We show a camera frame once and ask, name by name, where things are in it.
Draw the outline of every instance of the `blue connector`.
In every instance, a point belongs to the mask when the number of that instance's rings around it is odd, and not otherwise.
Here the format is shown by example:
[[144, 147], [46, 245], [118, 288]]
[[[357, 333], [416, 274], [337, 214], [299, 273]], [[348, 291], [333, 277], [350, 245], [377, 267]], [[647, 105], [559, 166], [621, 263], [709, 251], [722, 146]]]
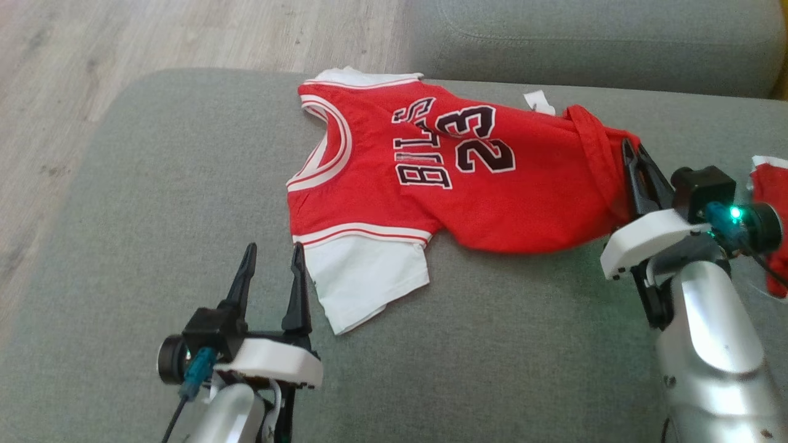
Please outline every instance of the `blue connector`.
[[197, 356], [189, 364], [189, 368], [184, 375], [184, 382], [180, 385], [178, 396], [186, 398], [187, 401], [194, 401], [197, 398], [203, 382], [210, 377], [214, 371], [218, 353], [213, 348], [201, 348]]
[[736, 241], [747, 235], [747, 228], [742, 224], [742, 210], [737, 207], [711, 202], [706, 205], [704, 215], [712, 228], [728, 240]]

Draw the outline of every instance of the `black cable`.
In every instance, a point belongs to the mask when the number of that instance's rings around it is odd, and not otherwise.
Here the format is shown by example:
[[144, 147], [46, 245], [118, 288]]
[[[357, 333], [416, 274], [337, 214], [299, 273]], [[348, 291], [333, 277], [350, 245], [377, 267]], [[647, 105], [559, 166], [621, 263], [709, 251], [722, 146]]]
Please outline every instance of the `black cable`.
[[771, 275], [779, 284], [781, 284], [783, 286], [783, 288], [786, 289], [786, 291], [788, 291], [788, 281], [786, 281], [786, 279], [783, 278], [782, 275], [777, 274], [775, 272], [775, 270], [773, 270], [764, 261], [764, 259], [760, 257], [760, 255], [756, 254], [755, 251], [753, 251], [753, 249], [749, 246], [749, 242], [747, 240], [745, 240], [744, 238], [739, 238], [739, 244], [742, 246], [742, 249], [744, 249], [744, 252], [747, 255], [749, 255], [750, 257], [753, 257], [753, 260], [755, 260], [755, 262], [758, 263], [758, 265], [760, 265], [760, 267], [764, 268], [764, 270], [769, 275]]
[[665, 423], [662, 423], [662, 438], [660, 438], [660, 443], [665, 443], [667, 441], [667, 427], [671, 425], [671, 417], [668, 416], [665, 419]]
[[782, 278], [782, 275], [777, 274], [775, 270], [773, 270], [769, 265], [760, 257], [760, 255], [753, 255], [753, 259], [756, 263], [760, 265], [760, 267], [764, 268], [766, 272], [769, 273], [779, 284], [783, 286], [783, 288], [788, 291], [788, 281], [785, 278]]
[[167, 431], [164, 433], [164, 438], [162, 439], [162, 443], [167, 443], [167, 441], [169, 440], [169, 435], [173, 433], [173, 429], [175, 428], [175, 422], [178, 421], [178, 417], [180, 417], [180, 413], [184, 410], [184, 406], [186, 406], [187, 400], [188, 398], [185, 396], [180, 398], [178, 409], [175, 410], [175, 414], [173, 414], [173, 418], [169, 421], [169, 426], [167, 426]]

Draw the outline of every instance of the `gray sofa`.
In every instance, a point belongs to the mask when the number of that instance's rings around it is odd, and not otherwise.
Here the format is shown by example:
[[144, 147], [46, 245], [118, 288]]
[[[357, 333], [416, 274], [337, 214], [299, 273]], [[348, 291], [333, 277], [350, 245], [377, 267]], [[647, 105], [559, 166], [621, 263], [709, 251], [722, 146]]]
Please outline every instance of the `gray sofa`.
[[[291, 274], [285, 181], [323, 127], [301, 74], [173, 70], [111, 106], [43, 246], [0, 354], [2, 441], [159, 441], [177, 403], [155, 372], [162, 339], [226, 294], [260, 252], [247, 319], [279, 325]], [[525, 107], [537, 86], [437, 81]], [[666, 171], [716, 164], [743, 182], [752, 154], [788, 157], [788, 103], [544, 86], [643, 139]], [[743, 186], [740, 197], [745, 198]], [[295, 442], [658, 441], [664, 409], [632, 281], [605, 281], [603, 240], [552, 255], [427, 248], [432, 282], [335, 337], [312, 300], [322, 389], [297, 397]], [[737, 260], [734, 280], [783, 390], [788, 310]], [[205, 411], [187, 407], [181, 443]]]
[[411, 71], [447, 80], [766, 97], [779, 0], [418, 0]]

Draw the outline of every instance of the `basketball jersey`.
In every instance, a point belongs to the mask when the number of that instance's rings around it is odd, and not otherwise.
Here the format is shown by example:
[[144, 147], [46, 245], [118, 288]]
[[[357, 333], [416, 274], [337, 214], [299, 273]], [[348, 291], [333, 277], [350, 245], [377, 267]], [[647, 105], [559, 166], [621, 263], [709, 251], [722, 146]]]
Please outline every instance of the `basketball jersey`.
[[420, 76], [330, 69], [299, 87], [327, 130], [287, 183], [290, 226], [337, 334], [429, 282], [440, 229], [468, 248], [545, 253], [629, 221], [621, 145], [636, 136], [581, 106], [554, 117]]

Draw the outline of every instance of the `wooden floor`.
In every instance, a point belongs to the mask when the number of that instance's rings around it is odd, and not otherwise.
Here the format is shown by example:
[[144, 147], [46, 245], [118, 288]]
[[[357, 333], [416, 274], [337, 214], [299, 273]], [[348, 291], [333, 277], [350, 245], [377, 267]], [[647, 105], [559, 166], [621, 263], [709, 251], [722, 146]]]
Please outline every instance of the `wooden floor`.
[[407, 0], [0, 0], [0, 341], [118, 92], [167, 68], [406, 69]]

